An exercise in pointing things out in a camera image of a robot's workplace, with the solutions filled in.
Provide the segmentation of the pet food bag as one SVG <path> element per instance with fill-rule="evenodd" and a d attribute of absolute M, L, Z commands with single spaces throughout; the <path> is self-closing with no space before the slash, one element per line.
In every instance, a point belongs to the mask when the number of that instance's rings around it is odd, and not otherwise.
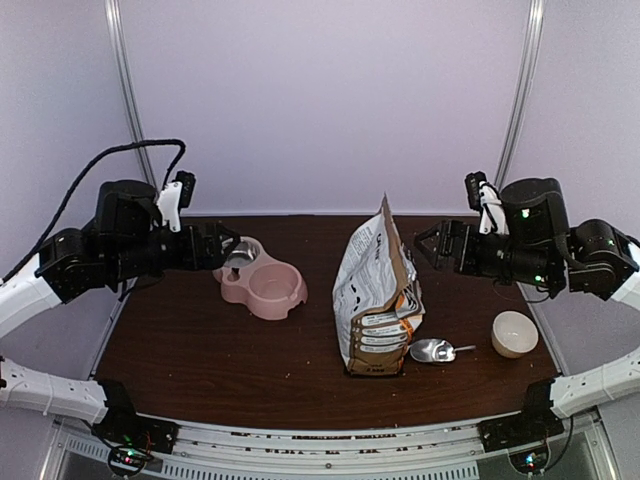
<path fill-rule="evenodd" d="M 413 256 L 389 202 L 361 224 L 345 247 L 332 290 L 335 327 L 347 373 L 399 374 L 426 309 Z"/>

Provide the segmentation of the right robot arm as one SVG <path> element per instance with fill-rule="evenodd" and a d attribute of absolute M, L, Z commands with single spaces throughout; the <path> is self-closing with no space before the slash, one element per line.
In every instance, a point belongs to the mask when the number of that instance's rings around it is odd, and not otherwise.
<path fill-rule="evenodd" d="M 433 268 L 531 285 L 549 298 L 567 289 L 638 308 L 638 240 L 600 219 L 570 226 L 558 180 L 525 178 L 496 190 L 475 172 L 465 187 L 479 222 L 444 220 L 414 238 Z"/>

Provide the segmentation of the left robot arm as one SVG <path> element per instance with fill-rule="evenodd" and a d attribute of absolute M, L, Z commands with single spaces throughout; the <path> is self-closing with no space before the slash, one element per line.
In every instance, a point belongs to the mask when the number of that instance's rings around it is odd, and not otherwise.
<path fill-rule="evenodd" d="M 193 175 L 182 172 L 162 191 L 142 181 L 101 185 L 96 213 L 81 229 L 46 236 L 18 272 L 1 285 L 1 333 L 8 335 L 38 314 L 93 289 L 126 295 L 126 284 L 167 270 L 221 268 L 240 242 L 220 223 L 182 225 Z M 144 433 L 125 387 L 116 381 L 78 381 L 1 360 L 1 403 L 104 424 L 123 444 Z"/>

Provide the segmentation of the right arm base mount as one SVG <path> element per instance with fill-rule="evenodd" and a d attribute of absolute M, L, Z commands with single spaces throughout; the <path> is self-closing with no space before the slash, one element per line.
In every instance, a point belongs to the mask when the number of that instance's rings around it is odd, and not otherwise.
<path fill-rule="evenodd" d="M 563 434 L 564 422 L 551 411 L 555 378 L 529 385 L 521 410 L 477 425 L 486 453 L 509 451 L 511 466 L 528 478 L 542 475 L 551 465 L 549 439 Z"/>

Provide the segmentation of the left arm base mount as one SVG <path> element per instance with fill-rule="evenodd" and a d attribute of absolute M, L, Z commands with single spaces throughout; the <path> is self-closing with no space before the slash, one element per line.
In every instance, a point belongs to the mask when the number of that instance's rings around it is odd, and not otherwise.
<path fill-rule="evenodd" d="M 107 466 L 113 474 L 130 479 L 155 460 L 154 453 L 173 452 L 179 432 L 175 422 L 138 414 L 120 382 L 100 380 L 97 384 L 106 397 L 106 414 L 88 427 L 108 448 Z"/>

